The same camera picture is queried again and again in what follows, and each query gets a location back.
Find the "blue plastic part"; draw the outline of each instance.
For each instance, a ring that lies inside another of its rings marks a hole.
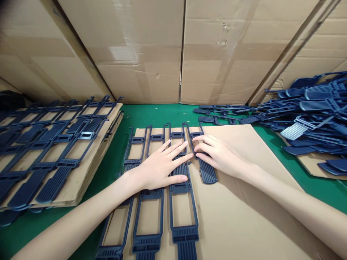
[[[216,183],[218,181],[218,179],[217,179],[216,172],[215,172],[214,168],[211,165],[209,165],[208,163],[206,163],[203,160],[201,160],[200,158],[198,158],[196,156],[196,152],[194,151],[193,138],[204,135],[204,130],[202,129],[201,123],[199,122],[199,126],[200,126],[201,131],[200,132],[192,132],[192,133],[189,130],[189,125],[186,122],[184,122],[183,124],[185,126],[187,126],[190,144],[192,145],[192,150],[193,150],[195,159],[199,160],[200,174],[201,174],[202,182],[205,184]]]
[[[110,126],[110,128],[108,129],[108,132],[105,134],[105,136],[104,136],[104,138],[102,139],[102,141],[104,141],[106,138],[109,138],[109,136],[112,134],[112,130],[113,130],[113,128],[115,127],[115,125],[116,125],[116,123],[117,123],[117,121],[118,121],[118,119],[119,119],[119,117],[120,117],[120,115],[122,114],[122,113],[124,113],[124,111],[121,111],[120,113],[119,113],[119,115],[117,116],[117,118],[115,119],[115,121],[113,122],[113,124]]]
[[[327,160],[326,162],[339,171],[347,172],[347,159]]]
[[[150,235],[137,235],[138,221],[140,217],[141,203],[144,200],[160,199],[160,223],[159,233]],[[137,260],[155,260],[155,253],[160,250],[160,241],[163,235],[164,219],[164,189],[142,190],[137,205],[135,227],[133,233],[132,253]]]
[[[184,134],[184,125],[182,123],[182,132],[171,132],[171,123],[166,123],[169,126],[169,138],[170,140],[174,138],[183,138],[183,142],[185,142],[185,134]],[[180,152],[177,156],[182,157],[187,154],[187,148],[185,148],[182,152]]]
[[[290,86],[290,88],[302,88],[302,87],[306,87],[306,86],[314,86],[320,82],[322,77],[324,77],[326,75],[334,75],[334,74],[336,74],[335,77],[328,78],[327,80],[325,80],[322,83],[328,83],[328,82],[331,82],[333,80],[343,78],[347,75],[347,71],[324,73],[324,74],[316,75],[312,78],[298,78],[297,80],[294,81],[294,83]]]
[[[148,129],[148,127],[146,127],[145,136],[144,137],[134,137],[133,136],[134,128],[130,127],[130,129],[131,129],[131,134],[130,134],[130,138],[129,138],[129,141],[128,141],[127,149],[125,151],[124,163],[123,163],[123,167],[125,167],[125,171],[133,169],[133,168],[135,168],[135,167],[137,167],[137,166],[139,166],[141,164],[142,159],[143,159],[143,155],[144,155],[144,152],[145,152],[146,137],[147,137],[147,129]],[[138,158],[138,159],[127,159],[128,154],[130,152],[130,146],[132,144],[142,144],[141,158]]]
[[[148,145],[147,145],[147,153],[146,156],[147,158],[149,157],[149,147],[151,145],[151,142],[155,141],[162,141],[163,144],[165,143],[165,128],[168,126],[167,124],[164,125],[163,127],[163,134],[156,134],[152,135],[152,125],[148,125],[147,128],[149,129],[149,138],[148,138]]]
[[[133,202],[134,197],[130,197],[126,200],[126,203],[129,205],[128,210],[128,216],[127,216],[127,222],[125,224],[125,231],[123,235],[123,241],[121,245],[114,245],[114,246],[103,246],[103,240],[104,236],[106,235],[107,228],[108,228],[108,222],[110,221],[110,218],[112,214],[108,215],[106,218],[106,222],[102,231],[101,239],[99,242],[99,247],[97,250],[97,255],[95,257],[95,260],[122,260],[123,259],[123,249],[125,247],[125,242],[127,240],[128,236],[128,230],[129,230],[129,224],[130,224],[130,217],[131,217],[131,211],[133,208]]]
[[[327,171],[328,173],[331,173],[335,176],[343,176],[343,175],[347,175],[347,172],[343,172],[341,170],[336,169],[335,167],[332,167],[331,165],[329,165],[327,162],[320,162],[318,163],[318,166]]]
[[[198,114],[211,114],[211,111],[209,109],[200,109],[200,108],[195,108],[193,109],[194,113],[198,113]]]
[[[177,244],[178,250],[178,260],[197,260],[197,253],[195,242],[199,241],[199,233],[198,233],[198,217],[195,208],[195,200],[193,189],[191,185],[191,179],[189,174],[188,165],[191,162],[186,162],[179,167],[177,167],[171,175],[184,174],[188,177],[188,181],[180,184],[170,185],[170,227],[172,231],[172,242]],[[172,205],[172,196],[174,194],[180,193],[190,193],[192,199],[192,207],[194,213],[194,225],[190,226],[174,226],[174,215],[173,215],[173,205]]]
[[[5,166],[0,173],[0,203],[4,201],[10,189],[18,181],[23,180],[26,175],[31,171],[35,162],[40,161],[48,152],[52,142],[36,142],[34,144],[26,144],[22,146],[20,152],[17,153],[13,159]],[[13,171],[12,168],[25,156],[30,150],[42,150],[38,158],[25,170]]]
[[[0,212],[0,227],[5,227],[17,220],[21,215],[23,215],[26,211],[12,211],[6,210]]]
[[[86,155],[87,151],[93,144],[95,138],[98,136],[98,133],[105,121],[108,121],[108,119],[103,119],[102,123],[99,125],[98,129],[96,130],[95,135],[90,140],[87,148],[85,149],[85,151],[83,152],[82,156],[79,159],[68,159],[64,157],[67,156],[68,152],[70,151],[72,146],[77,142],[77,140],[81,140],[82,137],[81,136],[75,137],[71,142],[69,142],[68,146],[64,150],[63,158],[61,158],[56,164],[56,166],[58,167],[58,170],[53,175],[53,177],[47,181],[47,183],[43,186],[40,193],[37,195],[36,197],[37,202],[50,203],[53,200],[55,200],[55,198],[58,196],[59,192],[61,191],[62,187],[64,186],[67,176],[73,169],[79,166],[79,163]]]

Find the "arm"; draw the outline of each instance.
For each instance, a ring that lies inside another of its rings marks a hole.
[[[68,259],[107,215],[130,196],[143,189],[153,190],[187,181],[185,175],[168,175],[193,157],[191,153],[173,161],[188,142],[172,145],[165,150],[169,143],[170,140],[140,166],[124,173],[106,189],[56,221],[12,259]]]
[[[202,135],[193,140],[205,142],[195,146],[196,152],[204,151],[211,156],[197,153],[197,157],[214,168],[244,180],[266,193],[339,256],[347,259],[346,214],[278,180],[257,165],[245,161],[226,143],[214,136]]]

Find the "green mat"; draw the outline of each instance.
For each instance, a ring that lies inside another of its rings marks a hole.
[[[154,128],[160,128],[167,122],[171,122],[172,127],[180,127],[185,121],[189,123],[189,126],[198,126],[199,115],[193,113],[193,109],[197,107],[181,104],[124,105],[122,107],[123,120],[82,202],[111,184],[115,180],[115,173],[124,170],[122,165],[130,134],[129,127],[145,128],[147,125],[153,125]],[[347,214],[346,181],[316,178],[309,175],[296,157],[281,149],[282,146],[285,146],[281,138],[267,128],[255,125],[254,129],[308,194]],[[0,259],[10,259],[26,243],[72,209],[53,208],[40,214],[28,212],[10,226],[0,228]],[[103,223],[96,228],[70,259],[95,259],[102,227]]]

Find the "cardboard box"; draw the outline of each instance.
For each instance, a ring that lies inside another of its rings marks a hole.
[[[191,127],[191,132],[200,131]],[[260,165],[270,174],[292,187],[302,190],[291,174],[280,163],[251,125],[208,126],[206,134],[222,139],[247,160]],[[144,136],[144,129],[137,129],[135,136]],[[153,129],[152,134],[162,134]],[[151,142],[150,154],[161,146]],[[133,145],[129,158],[139,158],[141,145]],[[218,182],[202,183],[198,160],[189,165],[190,178],[198,215],[199,241],[195,243],[198,259],[340,259],[305,226],[273,199],[239,179],[217,171]],[[177,245],[172,242],[169,215],[169,188],[164,191],[163,235],[156,259],[178,259]],[[133,232],[138,195],[135,195],[130,227],[123,250],[124,260],[135,259],[132,254]],[[109,222],[104,246],[120,245],[129,206],[118,207]],[[159,201],[141,204],[138,235],[159,232]],[[174,195],[174,226],[192,225],[192,205],[187,194]]]
[[[112,96],[51,0],[6,1],[0,21],[0,77],[21,92],[45,103]]]
[[[346,26],[347,1],[342,0],[278,78],[275,78],[275,83],[287,89],[297,78],[347,70]],[[264,88],[259,91],[261,93],[258,97],[263,98]]]
[[[58,2],[122,102],[179,102],[184,0]]]
[[[245,104],[317,3],[187,0],[181,102]]]

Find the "hand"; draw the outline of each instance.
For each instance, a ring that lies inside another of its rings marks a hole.
[[[171,140],[168,140],[141,163],[140,166],[128,171],[129,174],[134,175],[134,180],[140,184],[140,190],[154,190],[188,180],[185,175],[169,176],[169,174],[182,163],[191,159],[194,154],[189,153],[173,161],[173,159],[187,147],[188,142],[179,142],[167,148],[170,142]]]
[[[255,165],[243,159],[228,144],[212,135],[201,135],[193,138],[193,141],[204,141],[195,146],[194,151],[201,160],[212,167],[233,177],[241,178]]]

